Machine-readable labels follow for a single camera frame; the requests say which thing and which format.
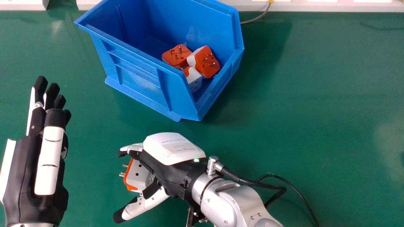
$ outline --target storage bin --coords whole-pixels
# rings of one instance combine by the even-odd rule
[[[215,0],[104,0],[75,24],[94,42],[105,83],[174,121],[201,121],[237,71],[244,51],[238,11]],[[163,52],[208,45],[221,65],[192,94]]]

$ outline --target green table surface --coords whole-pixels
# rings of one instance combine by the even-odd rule
[[[269,13],[243,25],[236,75],[202,122],[176,123],[104,84],[90,36],[73,24],[82,13],[68,1],[0,12],[0,147],[23,136],[37,76],[61,85],[73,114],[61,226],[117,226],[112,214],[135,194],[116,152],[157,132],[183,134],[243,177],[287,178],[324,227],[404,226],[403,14]],[[269,212],[313,225],[292,190]],[[186,216],[168,199],[120,226],[184,226]]]

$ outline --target robotic hand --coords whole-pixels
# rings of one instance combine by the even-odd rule
[[[57,227],[67,209],[63,175],[71,113],[63,110],[59,86],[47,85],[40,76],[32,87],[26,136],[7,141],[0,172],[7,227]]]
[[[180,197],[190,204],[187,227],[204,221],[216,227],[283,227],[249,186],[266,185],[283,192],[285,188],[239,178],[217,157],[207,159],[203,150],[178,133],[150,135],[143,143],[121,148],[118,157],[125,155],[132,159],[120,176],[128,190],[140,197],[114,214],[115,223],[134,218],[168,197]]]

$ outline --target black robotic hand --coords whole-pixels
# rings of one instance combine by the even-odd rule
[[[7,227],[57,227],[67,209],[65,128],[72,115],[59,86],[47,85],[40,76],[32,87],[26,136],[7,141],[0,172]]]

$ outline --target gray cable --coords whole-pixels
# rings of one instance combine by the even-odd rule
[[[271,2],[269,2],[267,9],[261,15],[257,16],[256,18],[253,18],[251,20],[241,21],[240,24],[248,24],[248,23],[251,23],[251,22],[259,20],[261,17],[263,17],[263,16],[265,16],[265,14],[267,14],[270,7],[271,7]]]

